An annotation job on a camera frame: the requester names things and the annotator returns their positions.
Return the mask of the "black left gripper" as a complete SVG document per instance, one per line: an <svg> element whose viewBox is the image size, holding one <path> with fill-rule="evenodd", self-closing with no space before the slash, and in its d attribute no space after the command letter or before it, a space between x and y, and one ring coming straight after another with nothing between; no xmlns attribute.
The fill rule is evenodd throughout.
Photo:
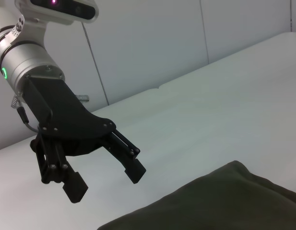
<svg viewBox="0 0 296 230"><path fill-rule="evenodd" d="M69 200L79 203L88 186L65 155L86 155L100 148L100 140L108 137L116 125L90 113L61 79L29 77L24 83L23 99L42 133L30 143L42 183L63 183Z"/></svg>

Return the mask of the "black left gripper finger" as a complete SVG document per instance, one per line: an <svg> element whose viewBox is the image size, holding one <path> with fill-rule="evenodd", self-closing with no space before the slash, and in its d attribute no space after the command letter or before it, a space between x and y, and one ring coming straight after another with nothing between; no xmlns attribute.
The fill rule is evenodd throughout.
<svg viewBox="0 0 296 230"><path fill-rule="evenodd" d="M138 183L146 173L146 169L137 159L140 149L117 130L103 136L99 141L122 164L130 180L134 184Z"/></svg>

